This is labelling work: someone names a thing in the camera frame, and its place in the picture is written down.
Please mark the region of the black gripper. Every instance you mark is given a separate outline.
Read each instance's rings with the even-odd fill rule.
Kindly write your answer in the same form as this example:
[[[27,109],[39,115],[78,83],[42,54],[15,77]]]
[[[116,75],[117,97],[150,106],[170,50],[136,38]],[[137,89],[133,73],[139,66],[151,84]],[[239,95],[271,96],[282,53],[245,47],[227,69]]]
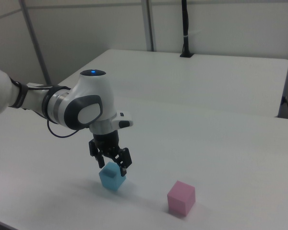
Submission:
[[[117,130],[104,135],[93,134],[93,139],[89,141],[89,151],[90,155],[98,162],[99,168],[105,166],[103,155],[112,158],[119,166],[121,177],[127,174],[127,168],[132,164],[129,149],[119,148]]]

